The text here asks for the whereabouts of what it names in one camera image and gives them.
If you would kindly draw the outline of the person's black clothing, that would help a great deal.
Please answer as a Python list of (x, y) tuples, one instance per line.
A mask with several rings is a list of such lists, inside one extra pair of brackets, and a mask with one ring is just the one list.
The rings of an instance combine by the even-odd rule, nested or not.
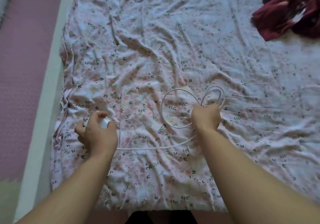
[(125, 224), (198, 224), (188, 210), (136, 211)]

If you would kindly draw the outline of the white bed frame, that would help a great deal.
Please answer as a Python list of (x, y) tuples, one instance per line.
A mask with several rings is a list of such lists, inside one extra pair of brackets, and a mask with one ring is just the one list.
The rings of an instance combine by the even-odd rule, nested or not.
[(60, 1), (13, 224), (51, 192), (51, 140), (60, 113), (63, 84), (63, 63), (59, 56), (59, 48), (62, 28), (72, 1)]

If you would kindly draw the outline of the person's right forearm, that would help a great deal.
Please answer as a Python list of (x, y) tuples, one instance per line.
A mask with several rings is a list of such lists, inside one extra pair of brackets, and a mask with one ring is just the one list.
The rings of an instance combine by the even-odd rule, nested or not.
[(320, 208), (242, 154), (214, 129), (196, 129), (218, 191), (236, 224), (320, 224)]

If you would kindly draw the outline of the person's left hand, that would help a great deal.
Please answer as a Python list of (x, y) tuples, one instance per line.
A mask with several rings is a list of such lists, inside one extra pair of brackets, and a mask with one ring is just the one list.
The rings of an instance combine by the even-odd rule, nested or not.
[(78, 140), (86, 147), (90, 157), (104, 156), (112, 159), (118, 146), (117, 126), (110, 121), (107, 128), (100, 126), (99, 120), (106, 118), (103, 111), (91, 112), (87, 125), (84, 121), (77, 123), (74, 132)]

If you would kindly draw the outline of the floral pink bed sheet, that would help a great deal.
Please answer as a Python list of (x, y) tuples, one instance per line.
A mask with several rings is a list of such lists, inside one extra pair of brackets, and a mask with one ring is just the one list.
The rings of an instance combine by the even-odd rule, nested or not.
[(242, 153), (320, 204), (320, 39), (265, 42), (250, 23), (261, 0), (74, 0), (62, 30), (61, 112), (51, 187), (88, 158), (74, 127), (108, 112), (120, 149), (97, 206), (226, 207), (190, 123), (192, 95), (222, 88), (219, 131)]

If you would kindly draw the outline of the person's left forearm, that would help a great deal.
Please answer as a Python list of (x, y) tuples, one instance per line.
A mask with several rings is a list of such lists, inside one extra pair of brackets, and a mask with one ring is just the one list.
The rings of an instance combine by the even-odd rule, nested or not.
[(90, 155), (66, 181), (16, 224), (86, 224), (103, 188), (115, 151)]

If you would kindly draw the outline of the white charger adapter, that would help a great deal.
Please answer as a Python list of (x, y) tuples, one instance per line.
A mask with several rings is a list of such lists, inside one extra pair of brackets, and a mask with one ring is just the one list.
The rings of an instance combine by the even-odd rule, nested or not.
[[(84, 122), (83, 126), (87, 127), (89, 121), (90, 121), (90, 118), (88, 118), (88, 120)], [(98, 117), (96, 122), (102, 129), (106, 129), (108, 127), (108, 123), (110, 122), (110, 119), (108, 117)]]

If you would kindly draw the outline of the pale green foam floor mat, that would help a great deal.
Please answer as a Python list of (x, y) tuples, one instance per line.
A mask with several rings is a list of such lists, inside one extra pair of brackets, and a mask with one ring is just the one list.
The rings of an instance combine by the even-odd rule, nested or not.
[(0, 179), (0, 224), (13, 224), (21, 182)]

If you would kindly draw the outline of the person's right hand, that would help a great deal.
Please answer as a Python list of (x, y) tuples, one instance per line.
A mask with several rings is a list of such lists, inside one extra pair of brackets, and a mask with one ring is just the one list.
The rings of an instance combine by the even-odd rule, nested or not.
[(221, 115), (219, 113), (195, 113), (195, 105), (191, 113), (191, 122), (194, 129), (197, 132), (204, 130), (216, 131), (221, 121)]

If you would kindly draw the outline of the pink foam floor mat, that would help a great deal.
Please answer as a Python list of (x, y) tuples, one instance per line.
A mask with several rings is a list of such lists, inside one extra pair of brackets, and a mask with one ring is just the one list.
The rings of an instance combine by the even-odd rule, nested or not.
[(61, 0), (10, 0), (0, 28), (0, 180), (23, 176)]

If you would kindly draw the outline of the maroon patterned garment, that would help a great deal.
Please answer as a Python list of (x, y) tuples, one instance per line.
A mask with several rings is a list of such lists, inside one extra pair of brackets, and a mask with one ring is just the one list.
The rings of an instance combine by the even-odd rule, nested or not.
[(251, 22), (265, 41), (288, 30), (307, 38), (320, 38), (320, 0), (262, 0)]

